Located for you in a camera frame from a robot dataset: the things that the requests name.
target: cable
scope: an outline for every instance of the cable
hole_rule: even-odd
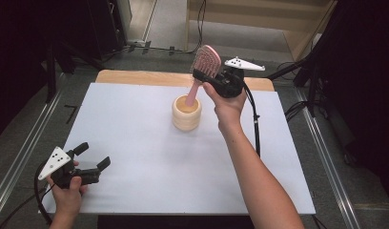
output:
[[[43,196],[40,198],[41,201],[43,201],[44,196],[45,196],[47,193],[49,193],[49,192],[51,191],[52,187],[54,187],[54,186],[55,186],[55,183],[54,183],[52,186],[50,186],[50,189],[49,189],[46,193],[43,194]]]
[[[304,109],[308,105],[308,101],[300,101],[293,106],[291,106],[287,112],[284,113],[286,116],[286,121],[289,122],[293,117],[295,117],[302,109]]]
[[[277,66],[276,71],[278,71],[278,69],[279,69],[282,65],[284,65],[284,64],[294,64],[294,63],[295,63],[295,62],[283,62],[283,63],[281,63],[281,64],[279,64],[279,65]],[[286,78],[286,77],[284,77],[284,75],[282,75],[281,78],[283,78],[284,80],[293,80],[292,78]]]
[[[45,188],[42,188],[38,191],[39,194],[43,193],[46,189]],[[27,198],[25,201],[23,201],[21,204],[19,204],[19,206],[17,206],[5,219],[4,221],[2,221],[2,223],[0,224],[0,229],[3,229],[7,226],[8,222],[10,221],[10,219],[21,209],[23,208],[29,201],[31,201],[32,199],[34,198],[34,195],[30,196],[29,198]]]
[[[311,215],[311,217],[313,218],[313,220],[314,220],[314,223],[316,224],[316,226],[317,226],[317,228],[319,228],[320,229],[320,226],[319,225],[321,225],[321,226],[323,226],[323,228],[324,229],[328,229],[317,217],[316,217],[316,215]]]
[[[117,54],[118,52],[114,52],[112,53],[108,58],[106,58],[105,60],[103,61],[100,61],[100,64],[104,64],[106,62],[108,62],[109,60],[111,60],[112,58],[114,58],[114,56]],[[72,61],[76,64],[78,64],[78,66],[87,66],[87,65],[90,65],[88,63],[85,63],[85,62],[79,62],[79,60],[81,60],[80,58],[74,58]]]
[[[251,90],[248,88],[248,85],[246,85],[245,81],[243,81],[243,86],[245,89],[245,93],[248,97],[249,102],[252,105],[252,110],[254,113],[254,129],[255,129],[255,145],[256,145],[256,153],[260,157],[260,139],[259,139],[259,124],[258,119],[260,115],[256,113],[256,104],[254,101],[254,97],[252,96]]]
[[[197,52],[197,50],[201,47],[201,43],[203,42],[203,22],[204,22],[204,15],[205,15],[205,12],[206,12],[206,0],[203,1],[203,3],[201,4],[200,6],[200,10],[198,11],[198,15],[197,15],[197,29],[198,29],[198,42],[197,42],[197,46],[194,48],[194,50],[192,50],[191,52],[189,53],[195,53]],[[201,26],[200,26],[200,13],[201,13],[201,10],[203,9],[203,16],[202,16],[202,19],[201,19]]]
[[[37,200],[37,207],[38,209],[40,210],[40,213],[42,214],[42,217],[46,220],[46,223],[48,225],[51,225],[52,223],[52,219],[51,217],[49,216],[49,214],[47,213],[46,209],[44,208],[43,206],[43,203],[42,203],[42,198],[39,197],[39,193],[37,192],[37,186],[38,186],[38,177],[39,177],[39,174],[41,172],[41,170],[43,169],[43,167],[46,165],[46,162],[48,161],[45,160],[43,161],[38,167],[37,167],[37,170],[36,170],[36,173],[34,175],[34,196]]]

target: brush bristles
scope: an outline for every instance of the brush bristles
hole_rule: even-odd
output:
[[[221,59],[217,52],[210,46],[203,46],[197,51],[190,73],[197,69],[210,77],[215,77],[220,66]]]

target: black cable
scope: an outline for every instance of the black cable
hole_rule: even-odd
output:
[[[295,63],[295,62],[283,62],[283,63],[281,63],[281,64],[279,64],[279,65],[277,66],[276,71],[278,71],[278,69],[279,69],[282,65],[284,65],[284,64],[294,64],[294,63]],[[284,79],[284,80],[293,80],[292,78],[286,78],[286,77],[284,77],[284,75],[282,75],[281,78]]]
[[[302,109],[304,109],[308,105],[308,101],[300,101],[293,106],[291,106],[284,115],[286,116],[286,121],[289,122],[293,117],[295,117]]]
[[[43,194],[43,197],[40,198],[40,194],[43,193],[46,188],[42,188],[42,189],[38,189],[38,176],[41,172],[41,170],[43,169],[43,167],[46,165],[47,163],[47,160],[43,161],[38,167],[37,167],[37,170],[36,170],[36,173],[34,175],[34,180],[33,180],[33,191],[34,191],[34,194],[32,196],[30,196],[29,198],[27,198],[25,201],[23,201],[21,204],[19,204],[19,206],[17,206],[5,219],[4,221],[2,221],[2,223],[0,224],[0,229],[3,229],[7,226],[8,222],[10,221],[10,219],[22,208],[24,207],[29,201],[31,201],[33,198],[36,198],[37,199],[37,204],[38,204],[38,208],[42,214],[42,216],[45,218],[46,222],[48,224],[51,224],[51,217],[49,216],[49,214],[47,213],[46,209],[44,208],[43,204],[42,204],[42,200],[43,200],[43,197],[51,190],[51,188],[55,185],[52,185],[52,187],[45,193]]]
[[[254,113],[254,129],[255,129],[255,145],[256,145],[256,153],[260,157],[260,139],[259,139],[259,115],[256,113],[256,104],[254,101],[254,97],[252,96],[251,90],[246,85],[245,81],[243,81],[243,86],[245,89],[245,93],[248,97],[249,102],[251,103],[252,110]]]
[[[114,52],[114,53],[110,54],[110,56],[109,56],[108,58],[106,58],[105,60],[100,61],[99,63],[100,63],[100,64],[104,64],[104,63],[108,62],[109,60],[111,60],[112,58],[114,58],[114,56],[115,56],[117,53],[118,53],[118,52]],[[81,59],[80,59],[80,58],[74,58],[72,61],[73,61],[74,63],[78,64],[78,66],[87,66],[87,65],[90,65],[90,64],[88,64],[88,63],[86,63],[86,62],[79,62],[79,61],[77,61],[77,60],[81,60]]]
[[[45,188],[42,188],[38,191],[39,194],[43,193],[46,189]],[[27,198],[25,201],[23,201],[21,204],[19,204],[19,206],[17,206],[5,219],[4,221],[2,221],[2,223],[0,224],[0,229],[3,229],[7,226],[8,222],[10,221],[10,219],[17,213],[17,211],[19,211],[21,208],[23,208],[29,201],[31,201],[32,199],[34,198],[34,195],[30,196],[29,198]]]
[[[316,215],[311,215],[311,217],[314,220],[314,223],[316,224],[317,228],[320,228],[319,225],[323,226],[323,228],[328,229],[317,217]]]
[[[43,167],[46,165],[48,160],[45,160],[43,161],[38,167],[37,167],[37,170],[36,170],[36,173],[34,175],[34,196],[37,200],[37,207],[38,209],[40,210],[40,213],[42,214],[42,217],[46,220],[46,223],[48,225],[51,225],[52,223],[52,219],[51,217],[49,216],[49,214],[47,213],[46,209],[44,208],[43,206],[43,203],[42,203],[42,199],[40,198],[39,196],[39,193],[37,192],[37,186],[38,186],[38,177],[39,177],[39,174],[41,172],[41,170],[43,169]]]
[[[302,68],[302,66],[305,64],[305,62],[307,62],[308,58],[309,58],[309,56],[306,56],[306,57],[298,60],[297,62],[294,62],[293,64],[287,66],[286,68],[283,68],[282,70],[277,71],[275,73],[269,74],[268,76],[263,77],[263,78],[267,78],[267,79],[270,79],[270,80],[275,80],[275,79],[283,76],[284,74],[289,73],[291,71],[294,71],[294,70],[296,70],[296,69],[298,69],[300,67],[301,67],[302,70],[306,71],[308,69]]]
[[[198,42],[197,42],[197,46],[194,48],[194,50],[192,50],[191,52],[189,53],[195,53],[197,52],[197,50],[201,47],[201,43],[203,42],[203,22],[204,22],[204,15],[205,15],[205,12],[206,12],[206,0],[203,0],[203,3],[201,4],[200,6],[200,10],[198,11],[198,15],[197,15],[197,30],[198,30]],[[201,26],[200,26],[200,13],[201,13],[201,10],[203,10],[203,15],[202,15],[202,19],[201,19]]]

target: metal frame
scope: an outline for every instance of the metal frame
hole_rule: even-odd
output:
[[[307,101],[307,97],[299,88],[296,88],[296,94],[298,101]],[[319,130],[317,121],[314,117],[311,117],[310,112],[307,108],[304,108],[303,112],[305,120],[307,121],[307,125],[310,128],[311,134],[313,136],[314,142],[317,145],[319,157],[322,161],[322,165],[325,169],[326,175],[333,189],[335,198],[337,199],[338,207],[343,215],[345,224],[349,229],[359,229],[361,227],[358,223],[358,218],[356,216],[354,207],[341,182],[337,168],[335,167],[329,150],[326,147],[325,141]]]
[[[59,87],[58,91],[55,94],[51,103],[47,103],[40,116],[37,118],[34,123],[28,137],[23,143],[22,148],[16,156],[16,159],[13,161],[11,167],[8,169],[7,174],[4,179],[0,183],[0,214],[2,209],[5,206],[8,198],[10,197],[10,193],[13,190],[18,178],[21,176],[23,169],[26,166],[31,154],[33,153],[34,147],[38,142],[40,136],[42,135],[44,129],[46,128],[47,123],[49,122],[51,115],[57,106],[57,103],[63,93],[63,86],[67,83],[68,77],[61,73],[59,76]]]

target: brush handle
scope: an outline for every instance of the brush handle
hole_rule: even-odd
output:
[[[188,96],[186,97],[185,104],[188,107],[192,107],[195,104],[195,96],[197,95],[198,87],[200,87],[200,82],[198,80],[194,80],[194,84],[192,85],[191,90],[188,93]]]

